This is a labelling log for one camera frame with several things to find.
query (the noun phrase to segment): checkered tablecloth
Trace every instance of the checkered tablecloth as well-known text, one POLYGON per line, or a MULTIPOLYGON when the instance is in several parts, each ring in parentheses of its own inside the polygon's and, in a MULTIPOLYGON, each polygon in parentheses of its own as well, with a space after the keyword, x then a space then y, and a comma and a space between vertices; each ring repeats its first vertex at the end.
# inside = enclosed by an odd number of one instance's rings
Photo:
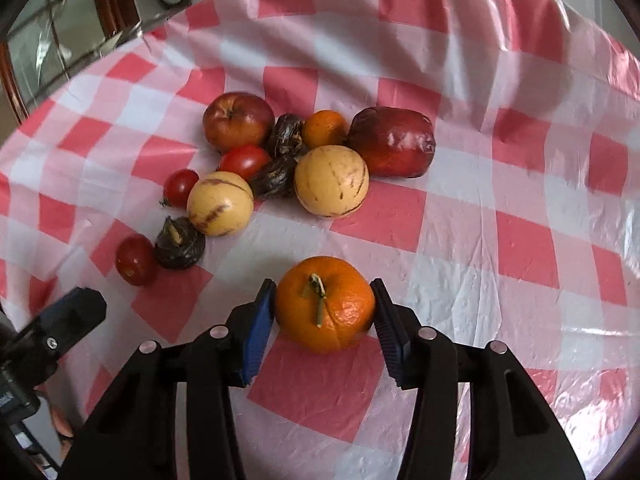
MULTIPOLYGON (((104 295, 106 321, 49 385, 86 416, 141 341, 189 341, 264 278, 338 256, 453 340, 505 341, 593 478, 640 404, 639 198, 638 62, 561 2, 205 0, 76 76, 2 147, 0 296, 20 327, 73 286, 104 295), (198 266, 127 285, 114 248, 156 236, 170 173, 216 168, 201 116, 233 90, 303 117, 419 110, 435 124, 433 165, 373 180, 344 219, 259 204, 198 266)), ((394 478, 414 399, 374 332, 314 356, 274 328, 255 383, 233 393, 247 476, 394 478)))

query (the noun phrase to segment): striped yellow fruit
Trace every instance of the striped yellow fruit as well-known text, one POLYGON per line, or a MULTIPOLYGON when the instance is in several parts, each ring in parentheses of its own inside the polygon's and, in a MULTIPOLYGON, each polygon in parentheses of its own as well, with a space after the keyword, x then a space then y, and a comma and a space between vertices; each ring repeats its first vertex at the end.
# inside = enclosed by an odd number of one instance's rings
POLYGON ((187 200, 187 216, 207 236, 244 229, 254 211, 254 194, 235 173, 215 171, 199 180, 187 200))
POLYGON ((320 146, 298 163, 296 195, 318 216, 347 216, 362 205, 369 190, 369 170, 360 155, 346 146, 320 146))

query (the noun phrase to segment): dark red tomato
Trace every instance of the dark red tomato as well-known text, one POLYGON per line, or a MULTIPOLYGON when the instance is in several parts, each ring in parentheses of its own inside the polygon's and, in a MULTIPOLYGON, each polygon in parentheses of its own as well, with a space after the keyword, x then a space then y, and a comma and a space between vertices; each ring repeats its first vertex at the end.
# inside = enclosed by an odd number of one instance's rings
POLYGON ((153 244, 143 235, 131 235, 116 250, 116 270, 134 286, 150 285, 158 275, 153 244))
POLYGON ((218 170, 230 171, 249 181, 270 161, 269 153, 262 148, 245 144, 226 152, 220 160, 218 170))
POLYGON ((178 170, 164 183, 162 188, 162 205, 171 205, 187 209, 189 193, 200 177, 193 170, 178 170))

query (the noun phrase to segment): tomato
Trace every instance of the tomato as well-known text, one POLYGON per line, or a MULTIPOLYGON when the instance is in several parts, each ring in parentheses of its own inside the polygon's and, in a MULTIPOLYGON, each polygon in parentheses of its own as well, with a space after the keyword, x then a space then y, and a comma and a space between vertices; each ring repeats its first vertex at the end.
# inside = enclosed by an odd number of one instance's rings
POLYGON ((262 148, 245 144, 226 152, 220 160, 218 171, 230 171, 249 181, 270 161, 269 153, 262 148))
POLYGON ((187 209, 189 193, 199 180, 200 177, 193 170, 178 170, 171 174, 162 188, 161 204, 187 209))
POLYGON ((131 235, 116 249, 116 270, 134 286, 150 285, 158 275, 154 247, 143 235, 131 235))

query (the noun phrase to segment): red tomato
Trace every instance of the red tomato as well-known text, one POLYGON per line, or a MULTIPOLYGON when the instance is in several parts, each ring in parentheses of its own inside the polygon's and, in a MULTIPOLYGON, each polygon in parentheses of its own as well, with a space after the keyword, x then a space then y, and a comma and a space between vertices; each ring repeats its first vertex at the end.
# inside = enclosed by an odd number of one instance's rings
POLYGON ((154 247, 143 235, 131 235, 116 250, 116 270, 134 286, 150 285, 158 275, 154 247))
POLYGON ((173 173, 162 188, 162 205, 187 209, 189 193, 199 179, 193 170, 178 170, 173 173))
POLYGON ((262 148, 245 144, 226 152, 220 160, 218 170, 230 171, 249 181, 270 161, 269 153, 262 148))

